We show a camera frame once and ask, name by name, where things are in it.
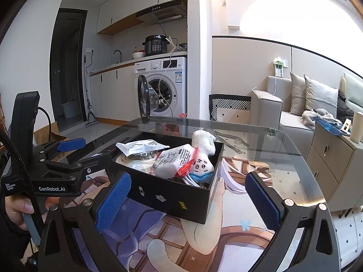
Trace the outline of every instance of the open box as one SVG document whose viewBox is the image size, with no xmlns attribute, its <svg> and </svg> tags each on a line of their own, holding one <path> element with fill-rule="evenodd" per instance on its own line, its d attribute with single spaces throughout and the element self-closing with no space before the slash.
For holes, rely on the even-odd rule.
<svg viewBox="0 0 363 272">
<path fill-rule="evenodd" d="M 171 149 L 185 144 L 191 144 L 192 139 L 168 136 L 156 133 L 140 132 L 128 142 L 153 139 Z M 222 161 L 224 144 L 214 142 L 216 153 L 209 157 L 215 170 L 211 184 L 208 188 L 198 188 L 184 183 L 179 183 L 121 165 L 131 175 L 131 190 L 128 197 L 148 207 L 165 212 L 169 215 L 200 224 L 206 223 L 218 179 L 217 168 Z M 116 148 L 109 152 L 116 161 L 121 151 Z"/>
</svg>

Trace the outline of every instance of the black and white patterned basket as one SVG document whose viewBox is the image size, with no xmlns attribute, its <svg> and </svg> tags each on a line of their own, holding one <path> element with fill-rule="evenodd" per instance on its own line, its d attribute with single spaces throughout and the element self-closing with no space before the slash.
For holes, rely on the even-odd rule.
<svg viewBox="0 0 363 272">
<path fill-rule="evenodd" d="M 251 109 L 251 97 L 226 94 L 209 95 L 209 113 L 212 121 L 217 121 L 218 108 L 249 111 Z"/>
</svg>

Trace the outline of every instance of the mop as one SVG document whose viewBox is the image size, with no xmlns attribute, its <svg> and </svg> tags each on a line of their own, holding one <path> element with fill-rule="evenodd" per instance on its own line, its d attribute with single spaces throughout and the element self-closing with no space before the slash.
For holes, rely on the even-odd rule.
<svg viewBox="0 0 363 272">
<path fill-rule="evenodd" d="M 87 109 L 88 109 L 88 117 L 87 117 L 87 123 L 86 123 L 86 128 L 95 124 L 98 124 L 99 121 L 96 119 L 96 117 L 93 114 L 93 111 L 91 111 L 92 109 L 92 104 L 89 100 L 88 97 L 88 88 L 87 88 L 87 71 L 86 71 L 86 55 L 85 55 L 85 84 L 86 84 L 86 96 L 87 96 Z"/>
</svg>

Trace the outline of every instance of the hand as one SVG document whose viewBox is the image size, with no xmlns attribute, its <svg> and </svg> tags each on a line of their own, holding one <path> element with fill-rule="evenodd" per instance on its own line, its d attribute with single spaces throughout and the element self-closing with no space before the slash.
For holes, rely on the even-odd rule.
<svg viewBox="0 0 363 272">
<path fill-rule="evenodd" d="M 58 203 L 59 198 L 57 197 L 47 197 L 44 203 L 44 206 L 47 210 L 49 210 L 50 206 L 53 203 Z M 5 210 L 8 215 L 10 221 L 12 221 L 15 225 L 20 227 L 23 230 L 28 230 L 27 225 L 24 222 L 24 219 L 21 213 L 32 214 L 34 213 L 34 209 L 30 199 L 24 195 L 16 194 L 12 196 L 5 197 Z M 43 214 L 43 220 L 47 216 L 47 213 Z"/>
</svg>

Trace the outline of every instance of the gray fluffy plush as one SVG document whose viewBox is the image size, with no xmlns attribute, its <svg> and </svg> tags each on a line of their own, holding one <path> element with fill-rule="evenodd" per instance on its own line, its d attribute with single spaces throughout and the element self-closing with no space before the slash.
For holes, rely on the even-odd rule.
<svg viewBox="0 0 363 272">
<path fill-rule="evenodd" d="M 313 109 L 311 111 L 304 111 L 302 113 L 302 123 L 304 126 L 308 127 L 311 130 L 315 130 L 315 121 L 312 120 L 313 117 L 319 116 L 319 117 L 327 117 L 333 119 L 333 115 L 331 113 L 328 113 L 326 110 L 322 108 Z"/>
</svg>

